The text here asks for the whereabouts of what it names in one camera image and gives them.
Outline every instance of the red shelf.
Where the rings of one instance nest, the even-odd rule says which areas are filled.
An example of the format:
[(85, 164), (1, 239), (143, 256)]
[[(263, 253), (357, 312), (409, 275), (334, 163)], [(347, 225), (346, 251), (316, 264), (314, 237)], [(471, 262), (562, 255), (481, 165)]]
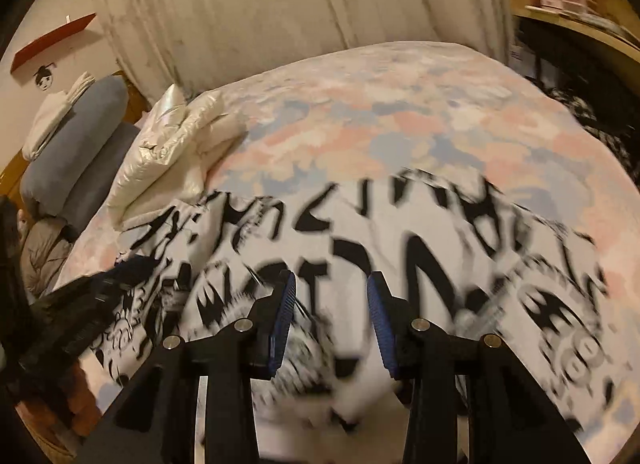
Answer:
[(91, 13), (90, 15), (72, 20), (68, 24), (60, 26), (46, 35), (42, 35), (40, 38), (36, 38), (33, 42), (24, 46), (20, 51), (15, 53), (14, 60), (11, 63), (11, 70), (9, 72), (14, 72), (14, 70), (18, 69), (22, 64), (36, 56), (36, 54), (50, 48), (53, 44), (63, 40), (63, 38), (79, 33), (85, 29), (89, 25), (89, 22), (94, 18), (95, 13)]

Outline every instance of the white wall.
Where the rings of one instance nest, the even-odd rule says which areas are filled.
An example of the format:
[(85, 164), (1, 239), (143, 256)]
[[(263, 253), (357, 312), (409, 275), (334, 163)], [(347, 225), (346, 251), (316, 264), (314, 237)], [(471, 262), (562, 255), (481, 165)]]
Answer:
[[(94, 13), (92, 0), (36, 0), (15, 32), (0, 60), (0, 169), (18, 152), (31, 121), (47, 94), (68, 90), (84, 71), (101, 78), (119, 70), (109, 44), (95, 18), (85, 29), (35, 56), (9, 73), (14, 54), (36, 38), (71, 20)], [(53, 85), (36, 87), (34, 74), (40, 66), (55, 63)]]

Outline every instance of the pastel floral comforter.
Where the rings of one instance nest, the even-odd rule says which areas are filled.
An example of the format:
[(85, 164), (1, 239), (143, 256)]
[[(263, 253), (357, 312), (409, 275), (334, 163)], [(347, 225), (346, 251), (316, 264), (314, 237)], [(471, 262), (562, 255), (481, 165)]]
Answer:
[[(464, 187), (478, 172), (507, 199), (590, 235), (620, 303), (630, 377), (578, 435), (594, 464), (615, 456), (640, 421), (640, 195), (622, 167), (558, 102), (469, 48), (392, 42), (280, 67), (222, 88), (249, 133), (208, 187), (281, 197), (326, 181), (420, 168)], [(118, 234), (101, 209), (59, 285), (110, 267)], [(105, 408), (117, 388), (83, 358)]]

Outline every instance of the wooden headboard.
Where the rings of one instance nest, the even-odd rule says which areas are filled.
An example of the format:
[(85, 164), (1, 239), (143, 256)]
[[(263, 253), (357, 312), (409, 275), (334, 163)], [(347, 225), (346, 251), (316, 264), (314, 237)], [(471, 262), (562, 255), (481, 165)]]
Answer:
[[(149, 104), (145, 97), (140, 94), (136, 86), (129, 81), (124, 71), (119, 70), (118, 72), (114, 72), (113, 75), (122, 76), (129, 92), (129, 102), (127, 103), (127, 110), (122, 121), (136, 123), (142, 117), (142, 113), (149, 110)], [(29, 225), (32, 225), (33, 218), (27, 213), (24, 203), (22, 202), (22, 197), (20, 197), (20, 180), (28, 166), (29, 162), (25, 161), (22, 157), (22, 151), (18, 151), (17, 154), (14, 155), (14, 158), (9, 161), (9, 164), (6, 165), (2, 173), (0, 173), (0, 195), (6, 195), (18, 209), (23, 210)]]

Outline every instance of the white curtain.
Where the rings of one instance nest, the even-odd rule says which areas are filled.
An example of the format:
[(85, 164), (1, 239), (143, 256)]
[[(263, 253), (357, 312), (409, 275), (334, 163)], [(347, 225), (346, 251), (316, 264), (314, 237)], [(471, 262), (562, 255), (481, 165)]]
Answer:
[(94, 0), (127, 75), (155, 101), (172, 83), (216, 88), (319, 54), (437, 40), (506, 62), (508, 0)]

